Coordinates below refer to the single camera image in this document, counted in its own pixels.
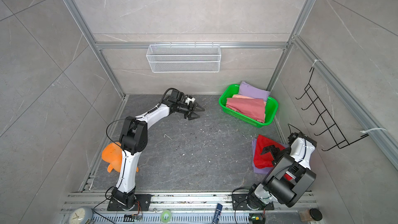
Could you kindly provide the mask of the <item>red t shirt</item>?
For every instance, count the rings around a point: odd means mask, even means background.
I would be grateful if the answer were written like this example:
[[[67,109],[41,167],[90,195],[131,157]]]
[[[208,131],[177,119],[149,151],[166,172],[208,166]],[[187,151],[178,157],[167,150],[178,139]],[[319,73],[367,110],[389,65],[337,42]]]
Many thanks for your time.
[[[274,146],[275,148],[278,149],[276,153],[285,152],[288,155],[290,154],[288,146],[275,142],[262,135],[258,135],[257,138],[252,140],[252,152],[253,152],[252,165],[253,165],[253,170],[256,174],[266,175],[274,167],[273,161],[275,159],[271,151],[268,150],[267,152],[263,152],[264,148],[268,148],[270,146]]]

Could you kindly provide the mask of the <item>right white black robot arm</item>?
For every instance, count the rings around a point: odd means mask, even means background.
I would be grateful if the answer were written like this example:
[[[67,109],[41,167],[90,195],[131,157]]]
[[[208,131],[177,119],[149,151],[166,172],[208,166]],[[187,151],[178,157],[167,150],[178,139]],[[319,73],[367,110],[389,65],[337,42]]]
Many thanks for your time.
[[[274,201],[293,207],[316,179],[310,166],[316,147],[317,142],[302,132],[291,133],[287,147],[259,135],[253,165],[255,169],[267,170],[267,174],[249,190],[249,208],[264,210]]]

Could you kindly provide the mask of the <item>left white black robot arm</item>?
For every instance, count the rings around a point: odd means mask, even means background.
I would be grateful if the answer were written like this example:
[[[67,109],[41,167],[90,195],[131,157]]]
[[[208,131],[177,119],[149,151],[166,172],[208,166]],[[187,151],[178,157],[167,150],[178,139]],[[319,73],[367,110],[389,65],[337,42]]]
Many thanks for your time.
[[[205,108],[191,96],[176,101],[169,99],[170,97],[167,97],[162,103],[142,115],[128,116],[124,119],[119,137],[122,154],[121,171],[111,195],[111,201],[122,209],[132,209],[136,205],[136,169],[142,151],[148,144],[149,129],[172,113],[181,113],[185,119],[194,120],[200,118],[197,112],[205,111]]]

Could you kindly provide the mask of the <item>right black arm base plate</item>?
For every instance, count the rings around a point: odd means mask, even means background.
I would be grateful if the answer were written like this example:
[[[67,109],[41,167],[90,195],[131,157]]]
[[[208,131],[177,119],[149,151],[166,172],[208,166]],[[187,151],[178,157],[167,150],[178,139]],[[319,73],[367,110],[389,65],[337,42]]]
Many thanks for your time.
[[[245,194],[231,194],[231,202],[235,211],[271,211],[274,210],[274,203],[264,205],[263,202],[256,203],[247,199]]]

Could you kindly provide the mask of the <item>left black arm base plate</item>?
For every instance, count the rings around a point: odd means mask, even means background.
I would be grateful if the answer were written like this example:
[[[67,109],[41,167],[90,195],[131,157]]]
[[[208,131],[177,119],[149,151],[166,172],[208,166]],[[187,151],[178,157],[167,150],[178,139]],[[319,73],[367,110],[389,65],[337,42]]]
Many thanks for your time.
[[[109,204],[107,206],[108,211],[148,211],[150,202],[151,202],[151,194],[139,194],[133,197],[133,200],[127,204],[127,206],[123,205],[119,201],[117,201],[114,197],[111,197]]]

